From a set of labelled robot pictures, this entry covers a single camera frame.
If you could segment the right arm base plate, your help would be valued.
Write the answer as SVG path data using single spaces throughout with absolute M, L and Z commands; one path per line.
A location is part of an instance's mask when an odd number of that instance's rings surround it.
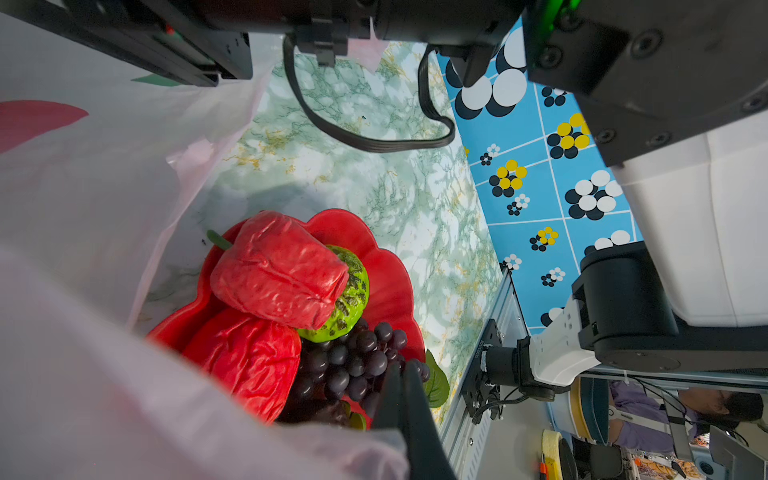
M 483 328 L 460 389 L 466 414 L 474 425 L 478 425 L 485 412 L 495 408 L 495 404 L 501 400 L 500 387 L 489 380 L 486 365 L 487 350 L 501 346 L 497 323 L 490 319 Z

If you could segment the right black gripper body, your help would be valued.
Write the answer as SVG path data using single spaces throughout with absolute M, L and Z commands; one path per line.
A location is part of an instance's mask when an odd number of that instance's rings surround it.
M 352 40 L 432 45 L 471 86 L 522 13 L 519 1 L 4 1 L 3 14 L 177 81 L 249 80 L 252 33 L 286 35 L 331 67 Z

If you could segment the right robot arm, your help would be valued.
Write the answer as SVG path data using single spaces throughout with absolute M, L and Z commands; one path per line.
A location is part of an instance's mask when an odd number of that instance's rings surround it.
M 132 393 L 194 378 L 138 337 L 155 276 L 201 249 L 195 198 L 239 152 L 281 34 L 330 21 L 468 54 L 515 19 L 501 2 L 5 1 L 1 5 L 2 368 L 92 371 Z M 673 131 L 616 168 L 689 321 L 767 312 L 767 116 Z

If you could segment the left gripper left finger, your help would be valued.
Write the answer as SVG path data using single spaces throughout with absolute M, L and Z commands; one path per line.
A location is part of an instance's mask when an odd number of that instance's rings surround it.
M 382 390 L 373 417 L 374 430 L 394 429 L 407 431 L 406 386 L 409 374 L 414 372 L 414 362 L 390 365 L 384 375 Z

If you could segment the red strawberry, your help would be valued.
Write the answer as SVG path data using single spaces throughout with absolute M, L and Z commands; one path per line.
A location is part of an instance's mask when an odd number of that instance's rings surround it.
M 227 308 L 203 325 L 182 356 L 246 411 L 270 424 L 287 404 L 301 350 L 294 328 Z

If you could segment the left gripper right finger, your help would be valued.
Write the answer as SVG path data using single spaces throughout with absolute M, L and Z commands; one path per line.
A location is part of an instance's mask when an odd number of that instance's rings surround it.
M 402 375 L 404 420 L 401 427 L 407 444 L 410 479 L 450 480 L 456 475 L 444 452 L 424 392 L 415 360 L 409 361 Z

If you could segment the red dragon fruit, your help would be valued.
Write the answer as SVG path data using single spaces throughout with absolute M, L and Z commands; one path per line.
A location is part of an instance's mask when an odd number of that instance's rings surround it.
M 243 223 L 210 286 L 242 313 L 317 330 L 330 319 L 348 279 L 348 266 L 296 221 L 262 211 Z

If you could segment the pink plastic bag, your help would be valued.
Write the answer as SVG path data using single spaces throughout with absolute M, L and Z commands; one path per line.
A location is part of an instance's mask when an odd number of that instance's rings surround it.
M 1 475 L 404 479 L 395 430 L 267 427 L 136 323 L 163 252 L 253 119 L 280 41 L 216 88 L 1 18 Z

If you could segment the green custard apple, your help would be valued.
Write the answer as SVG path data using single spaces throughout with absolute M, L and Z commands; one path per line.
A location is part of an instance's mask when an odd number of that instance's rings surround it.
M 329 319 L 316 330 L 299 329 L 299 336 L 316 344 L 336 340 L 348 334 L 362 317 L 369 302 L 370 281 L 362 261 L 350 250 L 328 245 L 348 267 L 348 281 Z

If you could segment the red flower-shaped plate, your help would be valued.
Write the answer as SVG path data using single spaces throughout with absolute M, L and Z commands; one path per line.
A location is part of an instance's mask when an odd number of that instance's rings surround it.
M 369 276 L 370 297 L 360 320 L 365 320 L 371 327 L 386 322 L 395 328 L 404 328 L 410 333 L 415 333 L 418 350 L 412 360 L 417 362 L 421 375 L 425 347 L 422 333 L 414 318 L 413 287 L 402 261 L 394 253 L 380 248 L 371 230 L 350 212 L 331 209 L 306 222 L 292 219 L 326 247 L 334 245 L 345 248 L 362 261 Z M 208 320 L 227 308 L 234 309 L 213 294 L 210 276 L 224 251 L 232 246 L 241 226 L 247 220 L 233 226 L 224 234 L 211 235 L 212 249 L 198 280 L 196 299 L 169 316 L 150 333 L 152 341 L 177 353 L 216 384 L 218 382 L 214 378 L 183 357 L 182 350 Z

